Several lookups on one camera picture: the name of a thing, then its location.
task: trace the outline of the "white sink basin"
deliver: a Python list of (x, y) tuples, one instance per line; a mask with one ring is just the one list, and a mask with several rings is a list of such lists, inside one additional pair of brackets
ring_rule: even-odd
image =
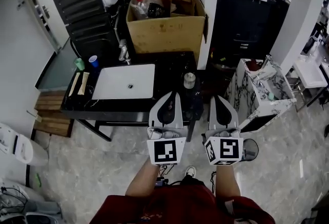
[(319, 66), (315, 61), (307, 61), (307, 56), (300, 55), (294, 63), (294, 69), (297, 72), (305, 88), (326, 87), (325, 80)]
[(325, 74), (329, 77), (329, 64), (326, 62), (321, 63), (322, 68), (324, 69)]
[(93, 100), (148, 99), (153, 96), (154, 64), (125, 65), (101, 70)]

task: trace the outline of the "white box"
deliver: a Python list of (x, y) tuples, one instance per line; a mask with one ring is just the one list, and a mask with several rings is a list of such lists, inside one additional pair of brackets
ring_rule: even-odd
[(211, 165), (232, 165), (242, 159), (243, 138), (212, 136), (205, 148)]
[(150, 160), (152, 164), (178, 164), (181, 160), (186, 137), (148, 140)]

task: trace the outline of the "white toilet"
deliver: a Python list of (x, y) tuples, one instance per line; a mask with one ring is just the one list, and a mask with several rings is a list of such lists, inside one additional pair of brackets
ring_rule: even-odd
[(48, 154), (40, 145), (2, 123), (0, 123), (0, 150), (8, 155), (14, 155), (24, 164), (44, 166), (48, 163)]

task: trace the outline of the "bottle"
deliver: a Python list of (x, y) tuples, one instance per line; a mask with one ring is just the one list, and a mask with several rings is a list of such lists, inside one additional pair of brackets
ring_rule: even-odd
[(184, 75), (184, 87), (186, 89), (192, 89), (195, 84), (195, 75), (191, 72)]

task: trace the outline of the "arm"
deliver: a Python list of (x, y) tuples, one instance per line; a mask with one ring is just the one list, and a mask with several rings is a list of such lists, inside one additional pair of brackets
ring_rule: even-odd
[(130, 183), (125, 195), (130, 197), (148, 197), (152, 194), (160, 167), (152, 165), (150, 158)]
[(241, 196), (231, 165), (218, 165), (216, 172), (216, 198)]

